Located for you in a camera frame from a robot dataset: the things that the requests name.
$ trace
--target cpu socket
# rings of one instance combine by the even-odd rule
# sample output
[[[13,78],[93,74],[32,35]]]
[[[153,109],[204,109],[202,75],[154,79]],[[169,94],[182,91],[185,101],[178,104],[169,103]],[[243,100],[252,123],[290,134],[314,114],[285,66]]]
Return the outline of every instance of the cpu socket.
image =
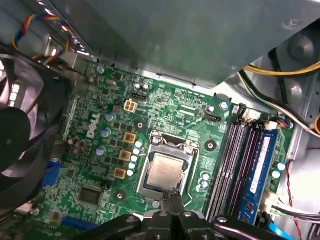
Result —
[[[159,201],[164,190],[173,188],[182,195],[193,161],[199,159],[198,143],[155,130],[149,142],[137,192],[151,201]]]

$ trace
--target label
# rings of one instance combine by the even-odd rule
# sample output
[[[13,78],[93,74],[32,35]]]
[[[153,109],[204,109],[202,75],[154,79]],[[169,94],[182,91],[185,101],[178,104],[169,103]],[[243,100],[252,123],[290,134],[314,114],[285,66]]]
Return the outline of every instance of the label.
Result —
[[[271,137],[265,137],[263,140],[260,156],[258,159],[258,163],[256,165],[255,173],[254,173],[251,188],[250,188],[250,192],[252,192],[253,194],[256,194],[257,192],[257,188],[259,185],[262,169],[264,168],[264,163],[266,160],[270,140],[271,140]]]
[[[97,125],[99,123],[100,120],[100,113],[98,114],[92,114],[92,118],[91,119],[91,124],[89,125],[89,131],[86,134],[86,137],[89,139],[94,139],[95,138],[95,131],[97,129]]]

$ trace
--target cooling fan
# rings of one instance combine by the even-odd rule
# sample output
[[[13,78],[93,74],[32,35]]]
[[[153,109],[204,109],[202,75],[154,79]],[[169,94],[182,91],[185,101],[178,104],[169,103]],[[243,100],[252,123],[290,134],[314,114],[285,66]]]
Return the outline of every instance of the cooling fan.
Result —
[[[0,44],[0,215],[23,205],[50,160],[71,83]]]

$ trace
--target dell logo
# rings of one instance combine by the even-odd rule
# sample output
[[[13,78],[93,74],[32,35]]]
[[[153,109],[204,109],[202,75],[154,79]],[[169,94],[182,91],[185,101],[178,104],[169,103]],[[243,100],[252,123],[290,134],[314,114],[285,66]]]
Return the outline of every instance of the dell logo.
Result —
[[[86,137],[89,139],[95,138],[95,130],[97,129],[97,125],[99,123],[100,119],[100,113],[98,114],[92,114],[91,124],[89,125],[89,131],[86,134]]]

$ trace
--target black ram slot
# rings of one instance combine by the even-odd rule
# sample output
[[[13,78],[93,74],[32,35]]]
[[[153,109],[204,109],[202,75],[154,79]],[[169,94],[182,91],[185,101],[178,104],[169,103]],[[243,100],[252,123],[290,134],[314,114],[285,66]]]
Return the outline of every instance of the black ram slot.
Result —
[[[237,167],[238,177],[234,182],[229,196],[229,210],[228,215],[232,216],[235,210],[238,209],[239,200],[242,197],[242,191],[245,187],[248,174],[250,172],[250,166],[255,156],[257,146],[259,144],[260,138],[262,136],[262,131],[260,129],[251,128],[248,136],[246,138],[246,146],[243,148],[243,153],[239,161],[239,166]]]
[[[238,124],[232,124],[227,131],[226,136],[228,137],[225,140],[220,168],[207,206],[206,218],[210,222],[215,216],[225,213],[227,197],[231,191],[230,188],[247,131],[247,127]]]

